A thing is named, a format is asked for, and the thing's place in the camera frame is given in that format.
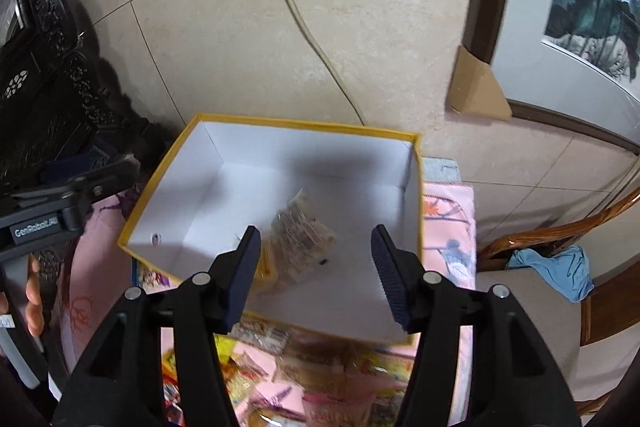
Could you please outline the person left hand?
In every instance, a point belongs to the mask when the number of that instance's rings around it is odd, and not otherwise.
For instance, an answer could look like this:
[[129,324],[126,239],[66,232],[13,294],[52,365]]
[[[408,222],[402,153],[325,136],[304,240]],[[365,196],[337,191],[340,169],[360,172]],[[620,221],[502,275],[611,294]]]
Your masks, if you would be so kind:
[[40,271],[38,260],[33,256],[28,256],[28,272],[25,286],[25,296],[27,299],[25,314],[27,328],[32,337],[39,337],[44,327],[43,306],[40,295],[40,285],[38,273]]

